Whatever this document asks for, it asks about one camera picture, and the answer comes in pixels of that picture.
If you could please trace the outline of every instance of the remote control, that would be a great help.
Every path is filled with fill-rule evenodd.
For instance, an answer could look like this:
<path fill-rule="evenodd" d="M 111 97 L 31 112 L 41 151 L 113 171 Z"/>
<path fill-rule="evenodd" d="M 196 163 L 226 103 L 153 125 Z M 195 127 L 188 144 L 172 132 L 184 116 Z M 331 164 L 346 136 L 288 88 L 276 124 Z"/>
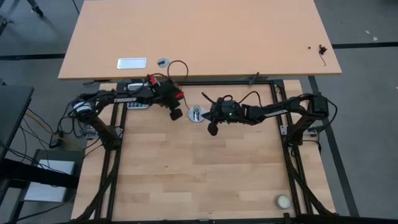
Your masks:
<path fill-rule="evenodd" d="M 128 102 L 127 109 L 147 109 L 148 105 L 143 105 L 137 102 Z"/>

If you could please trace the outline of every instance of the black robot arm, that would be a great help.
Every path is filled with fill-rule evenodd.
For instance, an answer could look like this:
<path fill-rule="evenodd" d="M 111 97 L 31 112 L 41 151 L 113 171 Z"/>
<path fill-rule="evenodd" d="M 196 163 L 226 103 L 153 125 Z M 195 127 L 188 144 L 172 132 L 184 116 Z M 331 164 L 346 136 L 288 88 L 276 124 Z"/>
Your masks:
<path fill-rule="evenodd" d="M 225 100 L 226 97 L 220 97 L 217 102 L 214 102 L 204 93 L 202 95 L 212 102 L 210 112 L 202 116 L 211 122 L 208 126 L 208 131 L 213 136 L 217 135 L 218 123 L 255 125 L 273 116 L 299 113 L 302 117 L 295 124 L 287 127 L 287 142 L 301 145 L 304 131 L 316 120 L 323 120 L 329 117 L 328 99 L 321 95 L 303 94 L 267 106 L 241 105 L 234 100 Z M 302 101 L 308 101 L 307 109 L 300 106 Z"/>
<path fill-rule="evenodd" d="M 130 84 L 123 90 L 101 90 L 81 94 L 72 105 L 76 118 L 95 129 L 105 149 L 113 150 L 119 148 L 121 142 L 115 128 L 104 124 L 98 117 L 105 106 L 127 102 L 158 104 L 169 108 L 171 119 L 176 120 L 182 116 L 181 110 L 177 108 L 180 106 L 178 101 L 182 98 L 183 92 L 172 80 L 158 82 L 153 75 L 148 75 L 146 82 Z"/>

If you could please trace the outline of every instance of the white sticker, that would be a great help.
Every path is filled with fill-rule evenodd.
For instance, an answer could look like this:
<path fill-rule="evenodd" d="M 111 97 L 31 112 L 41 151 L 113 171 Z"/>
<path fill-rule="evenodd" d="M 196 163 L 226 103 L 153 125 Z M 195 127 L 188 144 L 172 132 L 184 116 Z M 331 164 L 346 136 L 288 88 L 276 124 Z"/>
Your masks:
<path fill-rule="evenodd" d="M 126 102 L 134 102 L 136 101 L 136 97 L 132 98 L 120 98 L 120 99 L 114 99 L 113 103 L 126 103 Z"/>
<path fill-rule="evenodd" d="M 119 58 L 118 60 L 118 69 L 143 69 L 146 66 L 146 58 Z"/>
<path fill-rule="evenodd" d="M 276 111 L 276 112 L 269 113 L 269 114 L 264 114 L 264 116 L 271 117 L 271 116 L 275 116 L 275 115 L 286 113 L 286 112 L 287 112 L 287 110 L 281 110 L 281 111 Z"/>
<path fill-rule="evenodd" d="M 91 110 L 91 107 L 90 106 L 79 106 L 76 109 L 76 112 L 80 112 L 81 110 Z"/>

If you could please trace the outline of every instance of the light wood desk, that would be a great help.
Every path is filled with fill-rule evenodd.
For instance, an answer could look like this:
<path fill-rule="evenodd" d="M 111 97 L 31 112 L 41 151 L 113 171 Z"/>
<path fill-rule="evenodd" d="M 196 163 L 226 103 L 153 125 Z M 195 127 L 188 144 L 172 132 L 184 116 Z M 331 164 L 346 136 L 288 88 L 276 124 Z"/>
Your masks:
<path fill-rule="evenodd" d="M 302 93 L 299 81 L 284 83 L 287 97 Z M 114 83 L 101 85 L 105 90 L 115 87 Z M 232 94 L 240 100 L 257 90 L 263 105 L 272 103 L 269 85 L 185 86 L 183 90 L 189 106 L 210 108 L 202 91 L 212 99 Z M 245 103 L 257 105 L 258 99 L 251 95 Z M 282 210 L 275 204 L 279 194 L 291 197 L 276 118 L 256 126 L 221 124 L 213 137 L 207 132 L 208 122 L 192 123 L 184 105 L 181 109 L 184 116 L 176 121 L 171 121 L 168 109 L 157 105 L 127 112 L 114 221 L 275 218 L 284 212 L 294 216 L 293 208 Z M 111 112 L 109 105 L 101 119 L 109 123 Z M 292 116 L 294 122 L 299 119 Z M 304 142 L 300 152 L 308 186 L 333 211 L 317 145 Z M 103 158 L 101 147 L 84 160 L 72 218 L 84 211 L 97 192 Z"/>
<path fill-rule="evenodd" d="M 145 69 L 117 69 L 119 58 L 142 57 Z M 313 0 L 104 0 L 84 2 L 58 77 L 166 73 L 160 58 L 196 77 L 341 74 Z"/>

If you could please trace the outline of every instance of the yellow cable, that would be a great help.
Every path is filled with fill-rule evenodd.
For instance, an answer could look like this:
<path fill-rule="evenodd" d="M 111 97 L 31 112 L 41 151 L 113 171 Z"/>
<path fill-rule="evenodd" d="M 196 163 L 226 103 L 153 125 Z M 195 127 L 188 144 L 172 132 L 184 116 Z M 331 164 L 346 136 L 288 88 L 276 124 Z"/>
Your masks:
<path fill-rule="evenodd" d="M 66 139 L 64 139 L 64 138 L 61 138 L 60 136 L 57 136 L 57 135 L 55 135 L 53 132 L 49 131 L 47 128 L 45 128 L 45 126 L 44 126 L 40 121 L 38 121 L 35 117 L 33 117 L 32 115 L 30 115 L 29 113 L 25 113 L 25 115 L 28 116 L 28 117 L 30 117 L 30 118 L 32 118 L 37 124 L 40 125 L 40 127 L 42 127 L 46 132 L 48 132 L 49 134 L 51 134 L 51 135 L 54 136 L 55 138 L 60 139 L 60 140 L 62 140 L 62 141 L 64 141 L 64 142 L 66 142 L 66 143 L 69 143 L 69 144 L 71 144 L 72 146 L 75 146 L 76 148 L 78 148 L 78 149 L 80 149 L 80 150 L 83 150 L 83 148 L 80 147 L 78 144 L 76 144 L 76 143 L 74 143 L 74 142 L 72 142 L 72 141 L 66 140 Z"/>

